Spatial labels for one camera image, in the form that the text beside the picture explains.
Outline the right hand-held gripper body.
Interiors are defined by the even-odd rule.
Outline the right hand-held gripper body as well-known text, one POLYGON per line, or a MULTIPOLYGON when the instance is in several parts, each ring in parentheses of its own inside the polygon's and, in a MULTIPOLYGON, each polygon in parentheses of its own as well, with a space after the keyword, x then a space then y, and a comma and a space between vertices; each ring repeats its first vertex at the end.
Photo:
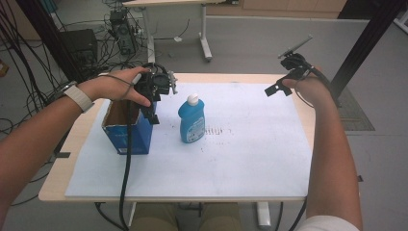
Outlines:
POLYGON ((313 36, 309 35, 305 40, 294 45, 293 47, 288 48, 285 52, 278 56, 278 58, 281 59, 280 64, 289 70, 288 76, 292 79, 300 80, 311 72, 312 66, 302 55, 296 53, 296 50, 312 38, 313 36))

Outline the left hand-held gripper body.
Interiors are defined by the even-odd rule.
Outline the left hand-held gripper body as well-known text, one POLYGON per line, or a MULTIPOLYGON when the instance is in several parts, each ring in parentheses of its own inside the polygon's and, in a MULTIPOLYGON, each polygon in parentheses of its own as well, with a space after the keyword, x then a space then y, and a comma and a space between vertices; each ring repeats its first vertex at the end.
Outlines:
POLYGON ((157 63, 143 64, 148 72, 138 73, 133 80, 133 87, 136 92, 149 100, 150 105, 161 100, 161 95, 177 93, 176 83, 178 79, 174 72, 167 70, 163 65, 157 63))

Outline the blue cardboard box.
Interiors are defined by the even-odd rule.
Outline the blue cardboard box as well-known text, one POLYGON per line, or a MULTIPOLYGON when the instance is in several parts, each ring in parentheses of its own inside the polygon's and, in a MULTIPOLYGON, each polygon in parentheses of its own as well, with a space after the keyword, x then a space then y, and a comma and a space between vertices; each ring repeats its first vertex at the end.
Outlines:
POLYGON ((153 125, 141 112, 140 107, 131 103, 131 120, 128 120, 128 103, 112 101, 104 116, 102 129, 119 155, 126 155, 128 148, 128 125, 131 126, 131 154, 149 153, 153 125))

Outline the blue bottle with white cap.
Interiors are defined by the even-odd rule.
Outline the blue bottle with white cap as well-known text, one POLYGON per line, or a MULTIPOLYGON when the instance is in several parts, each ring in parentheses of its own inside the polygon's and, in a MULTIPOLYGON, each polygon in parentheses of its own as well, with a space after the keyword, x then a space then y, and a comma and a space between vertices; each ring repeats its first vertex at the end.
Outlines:
POLYGON ((182 142, 192 143, 205 135, 204 102, 197 93, 188 96, 187 100, 178 110, 181 118, 180 136, 182 142))

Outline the person's right hand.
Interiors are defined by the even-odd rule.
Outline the person's right hand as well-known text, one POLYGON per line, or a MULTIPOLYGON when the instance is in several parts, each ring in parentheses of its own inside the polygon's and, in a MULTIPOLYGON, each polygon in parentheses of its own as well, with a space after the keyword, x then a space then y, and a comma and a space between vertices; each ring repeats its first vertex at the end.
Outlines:
POLYGON ((316 109, 334 103, 329 89, 315 74, 309 74, 302 80, 285 79, 283 85, 293 89, 304 101, 316 109))

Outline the person's left hand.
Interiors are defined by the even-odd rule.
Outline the person's left hand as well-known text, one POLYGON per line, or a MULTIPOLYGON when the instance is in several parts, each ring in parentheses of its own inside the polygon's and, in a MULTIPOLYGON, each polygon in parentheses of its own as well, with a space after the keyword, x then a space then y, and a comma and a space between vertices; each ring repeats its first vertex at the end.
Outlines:
POLYGON ((148 72, 144 67, 134 67, 117 70, 95 77, 78 85, 92 101, 99 98, 117 100, 131 100, 144 107, 149 107, 148 99, 134 90, 133 80, 138 73, 148 72))

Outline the wooden cabinet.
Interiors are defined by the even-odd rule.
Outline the wooden cabinet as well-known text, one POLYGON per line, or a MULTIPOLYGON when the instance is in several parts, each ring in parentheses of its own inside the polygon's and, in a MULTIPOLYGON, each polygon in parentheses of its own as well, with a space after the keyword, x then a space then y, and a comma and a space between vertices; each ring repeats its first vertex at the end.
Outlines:
POLYGON ((226 0, 210 4, 207 15, 335 19, 347 0, 226 0))

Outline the black computer tower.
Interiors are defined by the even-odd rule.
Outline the black computer tower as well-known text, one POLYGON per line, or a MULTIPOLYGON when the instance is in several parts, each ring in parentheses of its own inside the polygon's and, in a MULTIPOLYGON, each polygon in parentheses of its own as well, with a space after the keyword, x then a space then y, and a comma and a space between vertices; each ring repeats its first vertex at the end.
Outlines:
POLYGON ((134 30, 129 24, 126 10, 111 11, 111 27, 117 40, 121 55, 133 55, 136 53, 136 40, 134 30))

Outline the white-legged desk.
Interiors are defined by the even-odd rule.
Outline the white-legged desk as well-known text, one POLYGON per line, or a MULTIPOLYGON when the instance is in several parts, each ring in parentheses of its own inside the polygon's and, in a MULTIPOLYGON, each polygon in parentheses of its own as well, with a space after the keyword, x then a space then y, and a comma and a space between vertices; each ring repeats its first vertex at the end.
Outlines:
POLYGON ((158 6, 172 6, 172 5, 199 5, 200 6, 200 18, 201 18, 201 28, 198 33, 201 47, 204 53, 204 58, 206 61, 210 62, 213 58, 209 43, 207 41, 207 5, 208 4, 219 4, 225 0, 132 0, 123 2, 123 6, 126 8, 138 8, 141 10, 144 32, 147 39, 147 60, 150 63, 156 62, 155 56, 155 45, 154 38, 150 33, 148 27, 148 7, 158 7, 158 6))

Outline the wristwatch with beige band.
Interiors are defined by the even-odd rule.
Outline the wristwatch with beige band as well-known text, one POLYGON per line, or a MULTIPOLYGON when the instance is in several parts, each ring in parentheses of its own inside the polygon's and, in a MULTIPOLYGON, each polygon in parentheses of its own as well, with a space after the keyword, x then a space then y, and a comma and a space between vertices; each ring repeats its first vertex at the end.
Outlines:
POLYGON ((69 82, 55 94, 57 99, 64 96, 73 100, 81 108, 83 113, 86 113, 94 105, 90 98, 77 87, 75 81, 69 82))

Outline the white table sheet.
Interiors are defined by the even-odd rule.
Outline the white table sheet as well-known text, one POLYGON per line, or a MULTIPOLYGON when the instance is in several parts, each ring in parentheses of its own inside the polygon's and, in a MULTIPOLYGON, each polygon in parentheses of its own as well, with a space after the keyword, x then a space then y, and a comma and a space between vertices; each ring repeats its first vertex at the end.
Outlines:
POLYGON ((104 101, 65 191, 68 197, 232 198, 306 195, 311 149, 293 100, 266 96, 263 84, 180 84, 157 105, 160 123, 149 153, 117 154, 102 129, 104 101), (204 101, 206 132, 193 143, 179 134, 179 107, 191 93, 204 101))

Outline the black equipment box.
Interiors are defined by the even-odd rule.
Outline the black equipment box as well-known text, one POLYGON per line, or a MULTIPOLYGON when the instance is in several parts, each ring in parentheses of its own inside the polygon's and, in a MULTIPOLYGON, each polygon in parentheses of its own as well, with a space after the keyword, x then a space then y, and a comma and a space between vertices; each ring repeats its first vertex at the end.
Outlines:
POLYGON ((60 32, 62 41, 78 65, 93 65, 97 62, 97 39, 92 29, 60 32))

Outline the person's left leg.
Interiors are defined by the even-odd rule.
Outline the person's left leg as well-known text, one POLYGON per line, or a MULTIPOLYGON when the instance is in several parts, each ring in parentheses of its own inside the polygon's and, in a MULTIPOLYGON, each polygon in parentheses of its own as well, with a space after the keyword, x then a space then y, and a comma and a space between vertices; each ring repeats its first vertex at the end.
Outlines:
POLYGON ((138 203, 129 231, 178 231, 171 203, 138 203))

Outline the person's leg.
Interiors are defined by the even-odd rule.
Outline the person's leg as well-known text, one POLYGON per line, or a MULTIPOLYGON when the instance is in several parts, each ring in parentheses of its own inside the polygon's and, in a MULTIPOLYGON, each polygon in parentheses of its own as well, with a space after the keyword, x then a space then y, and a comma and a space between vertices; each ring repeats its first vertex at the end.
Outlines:
POLYGON ((199 231, 242 231, 237 203, 205 203, 199 231))
POLYGON ((171 203, 138 203, 129 231, 178 231, 171 203))

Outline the white table leg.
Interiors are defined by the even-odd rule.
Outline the white table leg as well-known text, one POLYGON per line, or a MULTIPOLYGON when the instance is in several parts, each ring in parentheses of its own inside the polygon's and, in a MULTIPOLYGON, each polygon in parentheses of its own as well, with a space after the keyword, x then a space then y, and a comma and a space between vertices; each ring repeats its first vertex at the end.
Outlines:
POLYGON ((271 227, 270 212, 267 202, 257 202, 256 212, 258 225, 262 229, 267 229, 271 227))

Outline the person's right leg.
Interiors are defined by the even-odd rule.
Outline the person's right leg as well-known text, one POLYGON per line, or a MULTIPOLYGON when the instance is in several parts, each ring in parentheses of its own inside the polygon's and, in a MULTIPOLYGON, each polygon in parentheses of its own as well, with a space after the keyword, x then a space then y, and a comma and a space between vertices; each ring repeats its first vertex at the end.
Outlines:
POLYGON ((199 231, 242 231, 237 203, 205 203, 199 231))

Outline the white shirt sleeve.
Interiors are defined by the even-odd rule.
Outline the white shirt sleeve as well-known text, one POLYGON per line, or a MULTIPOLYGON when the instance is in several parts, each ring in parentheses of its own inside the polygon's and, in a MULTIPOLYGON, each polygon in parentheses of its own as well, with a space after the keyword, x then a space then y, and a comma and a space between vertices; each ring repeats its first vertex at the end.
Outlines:
POLYGON ((315 216, 306 218, 297 231, 359 231, 352 223, 333 216, 315 216))

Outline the black metal post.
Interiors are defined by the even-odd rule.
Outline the black metal post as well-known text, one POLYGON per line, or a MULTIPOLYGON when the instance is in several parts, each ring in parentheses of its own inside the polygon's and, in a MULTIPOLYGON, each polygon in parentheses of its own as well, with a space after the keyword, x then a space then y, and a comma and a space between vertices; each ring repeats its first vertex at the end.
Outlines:
POLYGON ((373 15, 331 81, 331 93, 336 103, 339 103, 343 90, 407 1, 386 0, 373 15))
POLYGON ((41 40, 48 48, 51 56, 69 81, 85 82, 86 77, 74 62, 73 57, 62 41, 62 37, 53 18, 40 3, 40 0, 15 0, 26 15, 41 40))

